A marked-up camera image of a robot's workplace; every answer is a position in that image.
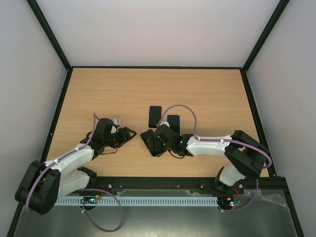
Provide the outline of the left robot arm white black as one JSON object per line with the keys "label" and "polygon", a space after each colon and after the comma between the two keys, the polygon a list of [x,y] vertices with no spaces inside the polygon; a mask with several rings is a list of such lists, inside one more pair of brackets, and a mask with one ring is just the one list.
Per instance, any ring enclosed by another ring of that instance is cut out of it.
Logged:
{"label": "left robot arm white black", "polygon": [[95,118],[93,129],[72,150],[49,161],[33,161],[15,193],[15,200],[40,215],[56,201],[74,191],[93,188],[96,172],[83,165],[104,155],[105,148],[117,150],[136,136],[136,131],[121,127],[118,118]]}

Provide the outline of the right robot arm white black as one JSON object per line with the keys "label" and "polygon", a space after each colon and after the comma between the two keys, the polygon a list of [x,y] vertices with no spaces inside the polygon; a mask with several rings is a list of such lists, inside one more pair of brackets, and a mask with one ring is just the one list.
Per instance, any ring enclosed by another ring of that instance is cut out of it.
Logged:
{"label": "right robot arm white black", "polygon": [[179,159],[199,155],[226,157],[231,165],[222,167],[214,181],[216,190],[223,194],[244,178],[258,179],[271,161],[266,147],[241,130],[223,137],[200,137],[180,135],[163,124],[155,131],[142,133],[141,138],[153,157],[165,152]]}

